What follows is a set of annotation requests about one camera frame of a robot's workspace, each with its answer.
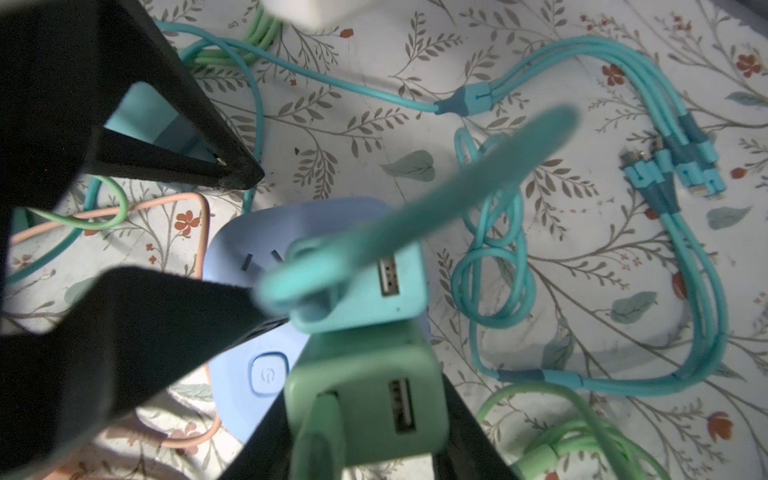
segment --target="teal usb charger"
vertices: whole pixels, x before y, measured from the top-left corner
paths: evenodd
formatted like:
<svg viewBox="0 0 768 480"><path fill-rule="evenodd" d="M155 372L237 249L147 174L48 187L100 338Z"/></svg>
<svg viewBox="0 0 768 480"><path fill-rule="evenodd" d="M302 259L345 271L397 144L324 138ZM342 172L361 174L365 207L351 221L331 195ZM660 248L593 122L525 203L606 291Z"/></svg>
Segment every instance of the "teal usb charger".
<svg viewBox="0 0 768 480"><path fill-rule="evenodd" d="M303 471L434 453L448 438L442 371L415 320L312 335L283 392Z"/></svg>
<svg viewBox="0 0 768 480"><path fill-rule="evenodd" d="M293 242L288 260L321 246L326 239ZM348 280L312 295L290 310L290 322L303 333L323 333L416 318L429 304L419 242L363 268Z"/></svg>

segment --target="cable tip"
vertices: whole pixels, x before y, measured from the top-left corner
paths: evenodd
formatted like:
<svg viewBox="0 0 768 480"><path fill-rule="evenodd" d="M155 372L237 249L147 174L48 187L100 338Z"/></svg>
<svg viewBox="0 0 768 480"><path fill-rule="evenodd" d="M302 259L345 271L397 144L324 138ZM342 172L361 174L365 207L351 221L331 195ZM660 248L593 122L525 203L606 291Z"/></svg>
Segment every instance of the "cable tip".
<svg viewBox="0 0 768 480"><path fill-rule="evenodd" d="M628 148L622 148L621 152L619 152L619 158L621 159L621 167L629 167L630 165L636 164L638 161L640 161L640 158L637 156L637 152L634 150L629 150Z"/></svg>

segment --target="usb port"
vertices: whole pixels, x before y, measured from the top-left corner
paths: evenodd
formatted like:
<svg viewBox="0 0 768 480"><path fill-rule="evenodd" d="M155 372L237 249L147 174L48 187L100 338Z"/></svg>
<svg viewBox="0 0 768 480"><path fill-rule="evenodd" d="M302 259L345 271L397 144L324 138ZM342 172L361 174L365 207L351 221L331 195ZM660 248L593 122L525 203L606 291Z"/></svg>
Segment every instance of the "usb port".
<svg viewBox="0 0 768 480"><path fill-rule="evenodd" d="M400 294L400 283L397 280L395 257L379 259L379 283L382 287L382 296Z"/></svg>
<svg viewBox="0 0 768 480"><path fill-rule="evenodd" d="M412 432L416 425L413 422L413 405L411 404L411 388L408 379L393 380L389 383L389 399L392 402L395 432Z"/></svg>

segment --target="leaf print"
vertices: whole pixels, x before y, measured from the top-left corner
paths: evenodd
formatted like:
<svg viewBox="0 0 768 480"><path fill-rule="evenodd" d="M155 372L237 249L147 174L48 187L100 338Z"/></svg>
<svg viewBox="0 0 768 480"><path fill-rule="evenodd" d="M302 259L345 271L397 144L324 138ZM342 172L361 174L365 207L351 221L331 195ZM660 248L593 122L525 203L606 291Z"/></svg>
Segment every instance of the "leaf print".
<svg viewBox="0 0 768 480"><path fill-rule="evenodd" d="M720 207L707 212L707 222L712 230L732 227L739 223L752 210L747 208Z"/></svg>
<svg viewBox="0 0 768 480"><path fill-rule="evenodd" d="M564 317L558 318L558 329L554 334L554 338L547 343L544 347L544 352L541 354L542 369L564 369L573 352L573 332Z"/></svg>
<svg viewBox="0 0 768 480"><path fill-rule="evenodd" d="M417 150L407 154L394 164L382 165L381 168L392 177L412 178L421 182L435 179L435 163L426 150Z"/></svg>
<svg viewBox="0 0 768 480"><path fill-rule="evenodd" d="M746 379L744 377L742 377L741 375L736 373L732 368L730 368L725 363L721 363L720 364L720 367L717 368L717 371L715 371L714 375L722 376L722 377L725 377L727 379L743 380L743 381L746 382Z"/></svg>
<svg viewBox="0 0 768 480"><path fill-rule="evenodd" d="M207 383L176 384L171 386L170 390L189 400L200 402L212 402L214 400L214 391Z"/></svg>
<svg viewBox="0 0 768 480"><path fill-rule="evenodd" d="M92 276L91 278L81 280L67 288L67 291L64 293L64 301L69 306L75 305L78 300L80 300L83 295L85 295L85 293L91 288L91 285L96 282L96 279L96 276Z"/></svg>
<svg viewBox="0 0 768 480"><path fill-rule="evenodd" d="M501 272L504 283L506 283L509 288L512 288L512 284L515 281L515 268L503 258L493 257L493 260L496 260L498 271Z"/></svg>
<svg viewBox="0 0 768 480"><path fill-rule="evenodd" d="M509 120L509 117L497 118L496 120L493 120L491 123L489 123L486 128L501 127L507 120Z"/></svg>
<svg viewBox="0 0 768 480"><path fill-rule="evenodd" d="M504 12L507 14L510 20L512 20L512 23L515 24L518 28L520 27L520 18L518 18L517 14L515 14L512 10L509 8L505 8Z"/></svg>
<svg viewBox="0 0 768 480"><path fill-rule="evenodd" d="M611 318L624 325L635 323L656 303L656 296L656 292L639 292L616 300L611 307Z"/></svg>
<svg viewBox="0 0 768 480"><path fill-rule="evenodd" d="M728 95L726 100L732 100L747 107L768 107L768 100L765 97L748 94L745 91L735 91Z"/></svg>

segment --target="teal cable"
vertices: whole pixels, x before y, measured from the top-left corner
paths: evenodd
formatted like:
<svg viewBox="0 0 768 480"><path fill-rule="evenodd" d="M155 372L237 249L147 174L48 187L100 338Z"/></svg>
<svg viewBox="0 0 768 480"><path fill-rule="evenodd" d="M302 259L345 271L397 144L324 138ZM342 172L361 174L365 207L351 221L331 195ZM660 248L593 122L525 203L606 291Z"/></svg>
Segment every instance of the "teal cable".
<svg viewBox="0 0 768 480"><path fill-rule="evenodd" d="M642 66L644 67L644 69L648 74L653 76L656 79L656 81L658 81L661 84L665 93L674 104L674 107L677 109L677 113L680 116L684 116L689 113L687 107L685 106L685 103L683 102L683 99L680 97L680 94L677 92L677 89L672 85L672 83L669 81L667 76L661 72L661 70L656 66L655 63L653 63L645 55L642 55L638 51L635 51L624 44L621 44L617 41L608 40L606 38L601 38L601 37L584 36L584 37L566 38L565 40L556 41L553 44L546 45L543 48L538 49L536 52L526 57L523 61L517 63L513 67L513 69L507 72L507 74L505 74L503 77L491 82L491 88L496 89L497 87L502 86L510 78L514 77L520 70L530 65L533 61L536 61L537 59L539 59L542 55L548 55L549 53L553 52L556 49L570 47L572 45L603 45L603 46L617 50L617 54L621 53L623 55L626 55L629 58L634 58L635 60L639 61L642 64Z"/></svg>
<svg viewBox="0 0 768 480"><path fill-rule="evenodd" d="M85 200L83 202L83 210L89 211L96 208L96 200L98 197L98 191L99 187L101 186L101 181L97 178L94 178L91 180L91 183L88 185L88 191L85 194ZM61 255L61 252L68 249L70 245L74 243L75 240L78 239L80 234L83 232L83 230L79 228L75 228L72 230L69 235L67 235L61 242L59 242L56 247L53 247L51 251L47 252L42 257L38 258L34 262L27 265L24 269L19 270L16 273L12 273L11 275L8 275L5 278L5 284L11 285L12 283L17 283L28 276L32 275L34 272L40 270L42 267L48 265L51 260Z"/></svg>
<svg viewBox="0 0 768 480"><path fill-rule="evenodd" d="M342 88L343 90L367 95L372 98L378 98L379 100L388 101L391 104L400 105L401 107L405 107L405 108L411 108L412 110L424 111L429 113L437 113L437 110L438 110L437 106L434 104L425 104L419 101L406 100L405 98L400 98L399 96L394 94L376 90L374 88L364 87L362 85L353 84L352 82L349 82L349 81L330 77L328 75L320 74L314 70L309 70L308 68L300 67L299 65L283 60L282 58L277 57L276 55L272 55L266 50L263 50L258 47L254 47L253 45L249 45L239 40L234 40L232 38L225 38L224 41L228 45L231 45L235 48L239 48L241 50L249 51L267 61L271 61L275 65L279 65L280 67L290 70L293 73L297 73L307 78L312 78L313 80L326 83L333 87L338 87L338 88Z"/></svg>
<svg viewBox="0 0 768 480"><path fill-rule="evenodd" d="M520 393L544 393L567 399L581 414L587 427L590 429L592 435L594 435L595 441L603 450L605 458L608 460L608 463L611 465L616 476L622 480L636 478L629 462L622 455L618 445L608 434L606 428L603 427L597 414L592 411L589 405L587 405L580 396L576 395L573 390L566 387L550 383L522 383L506 386L497 390L485 400L477 413L477 420L482 422L497 403Z"/></svg>
<svg viewBox="0 0 768 480"><path fill-rule="evenodd" d="M240 208L240 215L249 214L253 208L253 197L256 196L256 188L251 188L243 195L243 206Z"/></svg>
<svg viewBox="0 0 768 480"><path fill-rule="evenodd" d="M649 87L649 82L643 75L638 74L633 65L627 63L626 58L620 58L612 53L610 48L603 46L587 46L569 48L566 51L558 51L541 60L540 62L531 66L527 71L521 74L507 84L492 91L493 102L496 103L502 98L506 97L511 91L519 88L521 85L539 75L544 70L549 69L553 65L560 63L563 60L567 60L576 55L590 55L597 58L601 58L605 61L616 64L626 74L627 78L632 82L640 96L645 103L648 113L651 116L654 124L659 129L659 132L663 136L667 137L670 134L674 134L675 137L682 145L688 144L688 138L677 123L677 119L669 109L666 97L659 98L658 95L651 93L654 89L653 86Z"/></svg>
<svg viewBox="0 0 768 480"><path fill-rule="evenodd" d="M493 148L503 141L502 135L491 137L483 146L484 149ZM475 141L465 128L460 128L454 136L456 157L460 168L476 162L480 158L480 151L475 146ZM492 209L496 197L502 194L511 195L507 202L497 202ZM496 220L506 214L509 220L509 230L501 238L490 237L491 228ZM472 223L468 213L464 213L463 220L467 230L475 235L467 255L462 258L453 270L451 277L451 292L459 309L471 322L469 324L469 349L472 360L478 370L492 378L498 379L498 372L489 369L483 364L478 347L477 325L478 323L488 328L508 328L514 326L528 316L536 299L536 282L528 269L528 253L525 235L522 232L523 203L522 197L515 187L512 191L496 192L488 195L480 208L480 216L477 226ZM516 246L515 252L506 250L512 244ZM515 276L512 280L512 288L505 305L494 315L483 316L479 311L482 286L482 259L494 257L501 261L509 262L515 266Z"/></svg>
<svg viewBox="0 0 768 480"><path fill-rule="evenodd" d="M307 78L312 78L313 80L320 81L322 83L331 85L333 87L338 87L354 93L367 95L372 98L378 98L379 100L388 101L389 103L400 105L401 107L405 107L405 108L411 108L412 110L425 111L425 112L431 112L431 113L437 112L437 106L434 104L425 104L418 101L406 100L405 98L400 98L394 94L376 90L374 88L364 87L362 85L353 84L352 82L330 77L329 75L320 74L314 70L309 70L308 68L300 67L299 65L283 60L282 58L277 57L276 55L272 55L271 53L269 53L266 50L263 50L262 48L258 48L256 46L247 44L240 40L235 40L233 38L217 38L207 33L203 29L193 27L191 25L178 25L178 24L172 24L172 23L166 23L166 22L155 22L155 23L157 24L158 28L160 28L160 30L182 31L184 33L190 33L192 35L197 35L198 37L205 38L206 40L211 41L211 43L213 43L211 39L215 38L218 41L225 42L227 45L229 45L232 48L248 51L258 56L259 58L263 58L264 60L271 61L275 65L283 67L286 70L292 71L293 73L300 74ZM199 50L207 46L207 45L199 45L199 43L200 42L198 42L198 44L193 44L187 48L187 50L189 51L189 55L192 55L192 52L196 55ZM245 73L245 70L247 70L247 68L243 68L243 67L240 67L240 68L243 69L243 73Z"/></svg>
<svg viewBox="0 0 768 480"><path fill-rule="evenodd" d="M230 58L237 64L237 67L243 71L246 81L250 86L251 94L253 95L253 103L256 107L256 140L253 142L253 158L256 162L261 159L261 153L264 144L264 106L261 100L261 94L259 93L259 87L256 79L253 77L248 65L242 57L240 57L225 41L203 30L202 28L193 27L190 25L181 25L175 23L155 22L160 30L166 31L178 31L183 33L189 33L196 35L202 40L199 40L189 47L185 48L179 53L181 61L186 62L193 58L197 53L208 45L216 45L224 53L228 54Z"/></svg>
<svg viewBox="0 0 768 480"><path fill-rule="evenodd" d="M680 270L685 269L688 277L694 282L693 285L686 285L689 302L699 302L702 307L704 328L701 329L694 323L693 341L694 343L701 343L703 341L703 348L692 348L689 360L684 363L684 366L686 366L688 370L692 369L693 372L691 372L690 375L682 376L680 375L680 370L678 370L677 372L664 377L642 380L584 378L583 387L586 389L623 396L668 395L679 392L688 386L695 385L696 383L705 380L717 370L722 362L725 353L725 345L727 344L727 330L723 330L727 329L727 308L725 307L724 291L722 290L722 286L720 286L717 272L714 270L713 266L711 266L711 262L710 269L707 269L705 262L702 262L708 276L711 274L710 282L713 285L716 303L721 305L718 309L720 311L720 316L718 325L716 326L707 287L703 283L697 265L687 251L687 246L685 245L683 237L678 233L675 222L669 214L661 215L660 220L670 234L677 259L680 263ZM696 247L698 246L698 248L700 248L698 241L695 240L695 237L689 237L688 235L686 235L686 237L688 238L691 247L694 249L694 252L700 257ZM703 358L690 359L695 355L696 350L703 350Z"/></svg>
<svg viewBox="0 0 768 480"><path fill-rule="evenodd" d="M80 220L79 218L63 217L62 215L57 215L45 210L38 210L37 208L30 208L29 211L45 218L46 220L51 220L67 227L87 230L107 230L112 227L116 227L117 225L123 223L128 216L128 209L130 208L130 205L128 204L128 196L125 194L125 191L120 188L120 185L118 185L118 183L112 180L110 177L94 175L94 178L107 184L114 191L114 194L118 199L120 211L110 220L103 222L89 222L88 220Z"/></svg>

